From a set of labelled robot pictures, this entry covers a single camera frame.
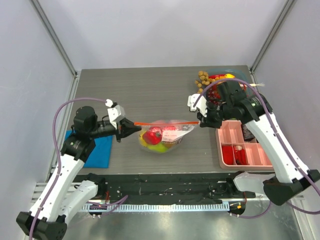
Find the green fruit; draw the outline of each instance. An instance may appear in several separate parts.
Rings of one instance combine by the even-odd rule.
[[[160,142],[157,145],[148,145],[147,148],[153,152],[165,153],[168,149]]]

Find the wall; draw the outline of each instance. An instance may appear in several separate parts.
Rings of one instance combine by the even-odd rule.
[[[270,101],[288,141],[309,168],[318,170],[319,11],[318,0],[297,1],[256,71],[258,82],[266,84],[261,91]],[[319,196],[313,189],[305,194],[308,209],[318,211]],[[311,218],[313,223],[320,221],[320,216]],[[318,226],[313,230],[319,234]]]
[[[46,179],[73,77],[29,1],[0,1],[0,13],[0,238],[19,240],[16,217]]]
[[[252,65],[286,0],[40,0],[80,69]]]

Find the pink container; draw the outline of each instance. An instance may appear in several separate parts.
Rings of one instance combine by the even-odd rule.
[[[256,139],[251,142],[245,142],[241,129],[241,122],[229,120],[222,122],[220,129],[215,133],[218,147],[219,163],[221,168],[228,170],[261,170],[273,171],[274,168],[267,157],[265,151]],[[233,155],[233,165],[224,162],[222,146],[241,146],[245,151],[247,165],[237,165]]]

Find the blue mat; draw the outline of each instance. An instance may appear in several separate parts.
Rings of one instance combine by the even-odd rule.
[[[71,134],[71,130],[66,131],[65,138]],[[84,164],[84,168],[107,169],[109,167],[112,136],[97,138],[94,140],[95,148],[90,154],[88,160]]]

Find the metal corner post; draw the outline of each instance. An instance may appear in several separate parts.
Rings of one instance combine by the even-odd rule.
[[[32,6],[34,7],[34,10],[38,14],[41,22],[43,23],[46,31],[48,32],[49,36],[51,37],[53,43],[55,44],[56,48],[58,49],[59,53],[61,54],[63,60],[65,61],[65,64],[69,68],[71,74],[74,78],[77,77],[77,71],[75,70],[72,62],[70,61],[64,47],[62,46],[54,28],[52,27],[46,13],[44,12],[43,8],[41,7],[38,0],[29,0]]]
[[[275,23],[272,26],[272,29],[269,33],[269,35],[267,36],[267,38],[265,39],[258,55],[256,56],[252,67],[250,68],[250,71],[252,74],[255,73],[259,63],[261,62],[262,58],[264,57],[265,53],[267,52],[270,44],[272,43],[272,41],[275,39],[279,29],[281,28],[282,24],[285,22],[289,12],[291,11],[291,9],[293,8],[294,4],[296,3],[297,0],[287,0],[279,14],[279,16],[277,17]]]

